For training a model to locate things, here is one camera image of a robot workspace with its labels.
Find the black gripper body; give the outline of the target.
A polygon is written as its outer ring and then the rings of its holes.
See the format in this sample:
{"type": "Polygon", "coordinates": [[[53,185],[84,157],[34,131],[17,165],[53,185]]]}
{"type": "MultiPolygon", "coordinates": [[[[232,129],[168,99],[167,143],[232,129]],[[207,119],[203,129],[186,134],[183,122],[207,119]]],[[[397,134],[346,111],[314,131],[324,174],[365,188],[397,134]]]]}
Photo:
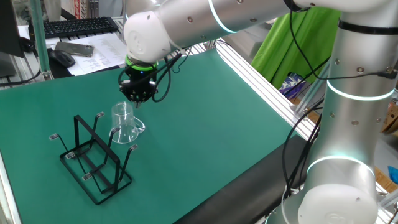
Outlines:
{"type": "Polygon", "coordinates": [[[152,79],[153,73],[156,71],[154,67],[151,68],[136,68],[131,67],[126,70],[126,75],[129,77],[130,84],[136,89],[139,94],[146,83],[152,79]]]}

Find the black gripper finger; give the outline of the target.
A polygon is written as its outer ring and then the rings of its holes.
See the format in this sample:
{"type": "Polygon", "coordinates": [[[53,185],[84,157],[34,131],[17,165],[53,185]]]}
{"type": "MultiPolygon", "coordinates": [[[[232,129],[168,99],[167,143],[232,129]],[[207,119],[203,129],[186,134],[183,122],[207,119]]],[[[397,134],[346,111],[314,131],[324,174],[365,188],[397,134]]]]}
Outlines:
{"type": "Polygon", "coordinates": [[[130,84],[129,80],[124,80],[120,83],[119,89],[122,94],[133,104],[133,107],[139,107],[139,95],[136,89],[130,84]]]}
{"type": "Polygon", "coordinates": [[[144,85],[141,92],[139,93],[139,101],[137,107],[151,99],[157,93],[157,85],[155,82],[149,82],[144,85]]]}

